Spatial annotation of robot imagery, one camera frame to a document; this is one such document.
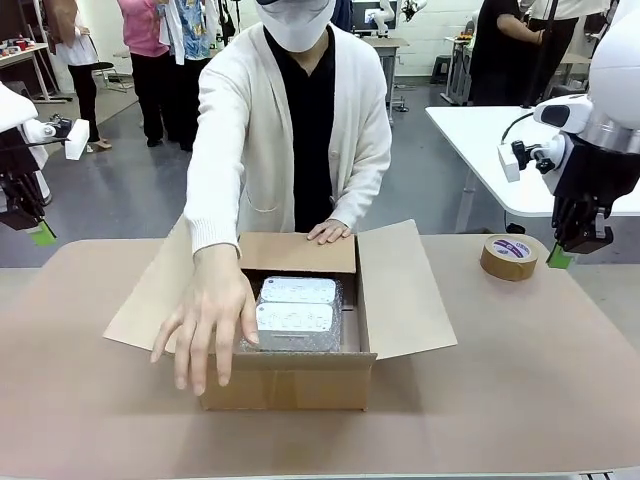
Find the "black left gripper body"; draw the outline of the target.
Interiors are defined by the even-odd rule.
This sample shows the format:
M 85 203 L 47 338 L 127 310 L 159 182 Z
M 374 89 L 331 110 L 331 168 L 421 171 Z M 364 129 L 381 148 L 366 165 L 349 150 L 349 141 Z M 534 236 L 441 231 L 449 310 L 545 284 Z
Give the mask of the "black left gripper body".
M 19 176 L 40 169 L 19 130 L 0 133 L 0 173 Z

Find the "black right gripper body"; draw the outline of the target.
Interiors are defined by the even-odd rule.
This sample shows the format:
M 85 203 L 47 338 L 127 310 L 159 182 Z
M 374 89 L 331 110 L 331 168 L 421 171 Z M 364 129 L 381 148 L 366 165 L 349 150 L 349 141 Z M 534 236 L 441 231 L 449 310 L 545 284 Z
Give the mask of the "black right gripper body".
M 565 155 L 553 190 L 554 210 L 570 202 L 593 201 L 611 210 L 640 180 L 640 154 L 594 146 L 574 134 L 562 134 Z

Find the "brown packing tape roll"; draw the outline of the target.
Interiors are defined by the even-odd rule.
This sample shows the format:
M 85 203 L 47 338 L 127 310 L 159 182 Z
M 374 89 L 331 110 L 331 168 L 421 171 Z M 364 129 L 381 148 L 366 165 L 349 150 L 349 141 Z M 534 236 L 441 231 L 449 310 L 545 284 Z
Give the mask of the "brown packing tape roll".
M 532 277 L 538 261 L 536 248 L 526 239 L 491 235 L 484 243 L 480 266 L 489 275 L 510 282 Z

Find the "silver bubble-wrapped packages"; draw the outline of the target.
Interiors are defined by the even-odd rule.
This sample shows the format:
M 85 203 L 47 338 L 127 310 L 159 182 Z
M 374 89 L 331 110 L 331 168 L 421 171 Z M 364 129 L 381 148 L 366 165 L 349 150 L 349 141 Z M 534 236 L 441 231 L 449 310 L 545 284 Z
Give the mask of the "silver bubble-wrapped packages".
M 342 284 L 337 281 L 334 280 L 337 284 L 338 290 L 336 292 L 336 298 L 334 300 L 333 303 L 329 304 L 333 307 L 334 310 L 334 325 L 337 327 L 337 330 L 339 332 L 339 336 L 340 336 L 340 349 L 338 351 L 341 350 L 341 345 L 342 345 L 342 331 L 343 331 L 343 306 L 344 306 L 344 301 L 343 301 L 343 288 L 342 288 Z M 260 292 L 259 292 L 259 296 L 256 302 L 256 309 L 257 306 L 260 303 L 265 303 L 260 296 Z M 258 351 L 263 351 L 263 352 L 290 352 L 290 351 L 265 351 L 265 350 L 261 350 L 259 347 L 259 343 L 256 345 L 253 345 L 251 343 L 249 343 L 248 341 L 242 339 L 239 341 L 239 344 L 237 346 L 237 349 L 240 352 L 258 352 Z

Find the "white digital clock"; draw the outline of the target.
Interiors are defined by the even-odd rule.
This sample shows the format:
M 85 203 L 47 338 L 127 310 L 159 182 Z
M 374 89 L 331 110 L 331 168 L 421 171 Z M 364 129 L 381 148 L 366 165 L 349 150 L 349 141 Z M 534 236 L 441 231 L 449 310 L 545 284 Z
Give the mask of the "white digital clock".
M 264 302 L 331 304 L 337 284 L 332 279 L 309 277 L 268 277 L 260 296 Z
M 259 347 L 265 351 L 337 352 L 340 336 L 329 304 L 260 303 Z

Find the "brown cardboard box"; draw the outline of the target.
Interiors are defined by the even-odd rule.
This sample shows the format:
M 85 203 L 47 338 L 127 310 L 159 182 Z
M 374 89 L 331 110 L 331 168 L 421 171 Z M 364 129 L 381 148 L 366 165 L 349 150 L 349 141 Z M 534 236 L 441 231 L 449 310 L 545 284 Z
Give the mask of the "brown cardboard box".
M 207 376 L 200 399 L 207 410 L 363 410 L 375 364 L 457 342 L 411 220 L 332 244 L 246 232 L 239 245 L 256 302 L 270 276 L 339 281 L 342 345 L 338 352 L 240 352 L 238 341 L 229 384 Z

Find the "person's left forearm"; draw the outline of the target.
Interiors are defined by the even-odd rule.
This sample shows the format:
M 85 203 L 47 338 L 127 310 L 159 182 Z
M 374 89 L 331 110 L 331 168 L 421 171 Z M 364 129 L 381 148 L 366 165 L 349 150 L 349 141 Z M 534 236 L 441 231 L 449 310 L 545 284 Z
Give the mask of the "person's left forearm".
M 329 219 L 353 229 L 366 216 L 378 195 L 390 163 L 389 148 L 359 155 L 353 163 L 351 175 Z

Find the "person's right forearm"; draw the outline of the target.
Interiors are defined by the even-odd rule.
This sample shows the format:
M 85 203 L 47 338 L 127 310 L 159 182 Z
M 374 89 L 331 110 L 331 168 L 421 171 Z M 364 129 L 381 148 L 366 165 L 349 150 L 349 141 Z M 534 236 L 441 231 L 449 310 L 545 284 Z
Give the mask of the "person's right forearm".
M 187 173 L 184 217 L 193 254 L 209 254 L 220 264 L 236 266 L 240 256 L 237 235 L 241 173 L 236 163 L 193 161 Z

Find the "person white top black trousers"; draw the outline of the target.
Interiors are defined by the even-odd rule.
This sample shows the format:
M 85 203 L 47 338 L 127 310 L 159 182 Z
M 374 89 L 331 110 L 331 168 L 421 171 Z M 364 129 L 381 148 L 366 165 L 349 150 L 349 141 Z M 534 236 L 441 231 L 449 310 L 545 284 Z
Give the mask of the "person white top black trousers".
M 533 31 L 546 28 L 553 0 L 533 0 L 530 7 L 528 26 Z M 532 91 L 533 99 L 538 100 L 545 92 L 560 61 L 566 53 L 580 18 L 605 12 L 611 0 L 558 0 L 554 15 L 549 47 L 541 64 L 536 85 Z

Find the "person in pink top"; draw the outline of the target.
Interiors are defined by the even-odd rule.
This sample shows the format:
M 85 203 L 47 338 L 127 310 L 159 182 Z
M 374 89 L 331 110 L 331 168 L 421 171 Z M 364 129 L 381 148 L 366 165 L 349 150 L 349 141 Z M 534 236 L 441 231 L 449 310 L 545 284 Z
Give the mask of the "person in pink top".
M 160 42 L 158 0 L 117 0 L 123 18 L 123 41 L 129 49 L 134 90 L 143 117 L 147 146 L 169 133 L 166 74 L 169 47 Z

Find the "small grey stool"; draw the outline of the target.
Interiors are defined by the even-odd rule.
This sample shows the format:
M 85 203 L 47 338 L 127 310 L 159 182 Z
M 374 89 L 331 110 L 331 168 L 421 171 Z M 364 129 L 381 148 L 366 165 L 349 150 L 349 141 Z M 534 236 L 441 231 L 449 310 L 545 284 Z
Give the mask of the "small grey stool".
M 431 73 L 430 83 L 434 85 L 446 85 L 448 82 L 450 67 L 451 67 L 451 55 L 438 55 L 434 60 L 434 65 Z

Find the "grey background desk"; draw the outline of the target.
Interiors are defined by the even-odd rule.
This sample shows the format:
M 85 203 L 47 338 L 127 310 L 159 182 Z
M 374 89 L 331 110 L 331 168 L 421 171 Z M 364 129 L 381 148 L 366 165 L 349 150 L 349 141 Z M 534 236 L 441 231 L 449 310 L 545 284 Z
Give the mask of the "grey background desk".
M 386 107 L 389 121 L 392 122 L 396 59 L 400 48 L 408 47 L 409 42 L 397 37 L 369 37 L 366 42 L 371 45 L 380 58 L 386 79 Z

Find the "person in white cardigan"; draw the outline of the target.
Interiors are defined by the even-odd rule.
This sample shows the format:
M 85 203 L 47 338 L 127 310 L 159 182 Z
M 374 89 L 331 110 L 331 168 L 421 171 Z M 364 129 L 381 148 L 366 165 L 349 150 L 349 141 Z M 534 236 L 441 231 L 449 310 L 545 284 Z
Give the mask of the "person in white cardigan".
M 259 21 L 202 70 L 190 164 L 238 163 L 243 231 L 307 234 L 329 219 L 356 158 L 390 149 L 375 50 L 333 25 L 308 51 L 279 46 Z

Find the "computer monitor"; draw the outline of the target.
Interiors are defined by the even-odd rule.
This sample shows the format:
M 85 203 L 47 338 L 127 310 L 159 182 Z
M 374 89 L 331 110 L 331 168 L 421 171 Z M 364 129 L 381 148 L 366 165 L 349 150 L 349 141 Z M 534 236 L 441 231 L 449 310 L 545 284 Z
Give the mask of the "computer monitor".
M 398 0 L 353 0 L 352 8 L 355 34 L 387 36 L 396 28 Z

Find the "white face mask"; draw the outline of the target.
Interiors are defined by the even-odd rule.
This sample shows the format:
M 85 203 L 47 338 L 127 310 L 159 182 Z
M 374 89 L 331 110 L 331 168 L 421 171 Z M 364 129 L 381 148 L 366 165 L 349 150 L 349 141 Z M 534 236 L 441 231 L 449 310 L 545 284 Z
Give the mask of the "white face mask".
M 280 0 L 256 9 L 269 34 L 293 53 L 310 50 L 330 23 L 336 0 Z

